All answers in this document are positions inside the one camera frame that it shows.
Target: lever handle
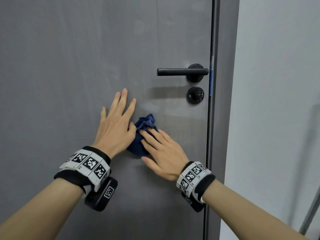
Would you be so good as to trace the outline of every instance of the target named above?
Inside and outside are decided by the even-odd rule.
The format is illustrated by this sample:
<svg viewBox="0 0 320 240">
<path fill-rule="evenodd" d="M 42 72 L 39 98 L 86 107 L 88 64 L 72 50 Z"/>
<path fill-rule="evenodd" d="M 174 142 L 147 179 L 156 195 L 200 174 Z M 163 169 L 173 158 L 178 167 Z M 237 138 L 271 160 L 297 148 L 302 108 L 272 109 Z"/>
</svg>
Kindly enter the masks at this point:
<svg viewBox="0 0 320 240">
<path fill-rule="evenodd" d="M 208 75 L 209 70 L 202 65 L 195 63 L 188 68 L 159 68 L 157 76 L 186 76 L 192 82 L 197 83 L 202 80 L 203 76 Z"/>
</svg>

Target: wall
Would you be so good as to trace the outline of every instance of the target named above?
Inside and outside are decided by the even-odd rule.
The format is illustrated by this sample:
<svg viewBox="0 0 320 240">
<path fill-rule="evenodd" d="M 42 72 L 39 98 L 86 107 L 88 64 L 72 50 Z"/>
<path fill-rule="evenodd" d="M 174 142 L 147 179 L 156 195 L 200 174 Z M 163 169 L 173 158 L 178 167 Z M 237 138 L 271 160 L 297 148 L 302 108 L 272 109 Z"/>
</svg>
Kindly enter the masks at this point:
<svg viewBox="0 0 320 240">
<path fill-rule="evenodd" d="M 320 185 L 320 0 L 240 0 L 225 184 L 298 230 Z M 320 210 L 307 237 L 320 235 Z M 220 239 L 237 239 L 224 222 Z"/>
</svg>

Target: door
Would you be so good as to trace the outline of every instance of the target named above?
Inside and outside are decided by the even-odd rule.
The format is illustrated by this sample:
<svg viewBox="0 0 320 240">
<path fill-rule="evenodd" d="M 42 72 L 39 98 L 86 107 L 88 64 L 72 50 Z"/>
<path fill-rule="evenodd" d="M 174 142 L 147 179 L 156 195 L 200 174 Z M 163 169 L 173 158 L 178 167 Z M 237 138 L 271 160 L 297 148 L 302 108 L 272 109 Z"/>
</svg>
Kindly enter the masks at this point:
<svg viewBox="0 0 320 240">
<path fill-rule="evenodd" d="M 158 77 L 157 68 L 209 68 L 212 0 L 1 0 L 0 221 L 91 145 L 102 106 L 126 87 L 132 120 L 153 113 L 190 160 L 206 162 L 209 76 Z M 197 105 L 192 86 L 204 90 Z M 119 185 L 103 212 L 79 202 L 58 239 L 202 239 L 175 182 L 124 152 L 111 163 Z"/>
</svg>

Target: left hand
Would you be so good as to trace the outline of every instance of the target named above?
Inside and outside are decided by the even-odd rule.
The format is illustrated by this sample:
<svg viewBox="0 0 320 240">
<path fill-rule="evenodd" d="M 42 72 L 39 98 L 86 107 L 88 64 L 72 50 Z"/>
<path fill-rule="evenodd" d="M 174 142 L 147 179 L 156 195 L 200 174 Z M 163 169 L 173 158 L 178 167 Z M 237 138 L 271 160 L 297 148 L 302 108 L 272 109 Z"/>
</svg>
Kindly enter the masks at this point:
<svg viewBox="0 0 320 240">
<path fill-rule="evenodd" d="M 115 155 L 124 151 L 134 140 L 137 128 L 130 118 L 134 113 L 136 99 L 134 98 L 127 111 L 123 113 L 127 103 L 127 89 L 122 94 L 115 94 L 109 114 L 105 107 L 102 107 L 100 125 L 97 136 L 92 147 L 104 152 L 112 159 Z"/>
</svg>

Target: blue cloth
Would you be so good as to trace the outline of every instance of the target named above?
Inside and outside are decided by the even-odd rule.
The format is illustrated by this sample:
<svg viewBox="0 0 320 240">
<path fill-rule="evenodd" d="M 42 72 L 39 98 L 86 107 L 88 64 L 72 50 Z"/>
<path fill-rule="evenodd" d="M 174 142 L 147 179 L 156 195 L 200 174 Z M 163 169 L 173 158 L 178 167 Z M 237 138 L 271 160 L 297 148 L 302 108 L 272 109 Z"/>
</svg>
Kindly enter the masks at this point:
<svg viewBox="0 0 320 240">
<path fill-rule="evenodd" d="M 153 117 L 152 113 L 146 117 L 140 117 L 138 121 L 134 124 L 137 127 L 136 137 L 134 141 L 128 146 L 127 150 L 138 157 L 147 156 L 150 153 L 143 147 L 141 140 L 143 140 L 143 136 L 140 135 L 139 130 L 144 130 L 151 135 L 148 131 L 147 127 L 151 127 L 158 131 L 155 126 L 156 119 Z"/>
</svg>

